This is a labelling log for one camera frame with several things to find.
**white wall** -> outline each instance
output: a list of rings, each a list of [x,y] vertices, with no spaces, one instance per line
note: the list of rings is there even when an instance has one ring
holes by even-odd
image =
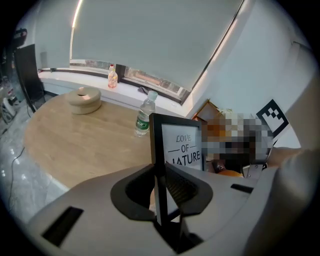
[[[293,43],[297,38],[293,33],[296,29],[287,14],[271,1],[248,3],[252,8],[245,7],[249,15],[240,35],[229,37],[229,42],[208,68],[202,82],[208,85],[200,87],[204,91],[189,117],[206,99],[221,109],[253,114],[274,99],[286,113],[317,72],[312,52]],[[239,15],[240,22],[235,25],[233,34],[241,29],[241,16],[244,14]],[[300,147],[294,128],[281,137],[277,147]]]

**black monitor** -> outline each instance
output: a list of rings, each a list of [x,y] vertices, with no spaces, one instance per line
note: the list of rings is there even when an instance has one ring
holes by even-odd
[[[32,103],[44,96],[44,86],[38,76],[35,45],[17,49],[14,59],[22,92],[28,105],[35,112]]]

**beige bowl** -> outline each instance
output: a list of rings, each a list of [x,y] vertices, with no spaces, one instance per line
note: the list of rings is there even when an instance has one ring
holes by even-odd
[[[66,94],[71,112],[78,115],[96,111],[101,106],[101,92],[97,88],[81,87]]]

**window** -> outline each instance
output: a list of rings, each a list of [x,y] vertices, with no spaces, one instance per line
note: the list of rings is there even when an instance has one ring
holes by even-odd
[[[108,77],[110,64],[110,62],[106,61],[71,59],[70,68],[58,68],[57,70]],[[183,100],[189,95],[189,92],[179,85],[165,79],[149,75],[142,70],[116,64],[115,68],[118,74],[118,82],[155,90],[160,95],[178,103],[183,102]]]
[[[110,64],[111,63],[105,61],[71,59],[70,69],[83,70],[87,72],[102,73],[108,75]]]

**roller blind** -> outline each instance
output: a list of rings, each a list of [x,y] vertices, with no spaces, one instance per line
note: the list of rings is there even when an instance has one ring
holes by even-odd
[[[38,69],[68,68],[72,22],[78,0],[42,0],[35,24]]]
[[[72,59],[142,70],[191,90],[241,0],[83,0]]]

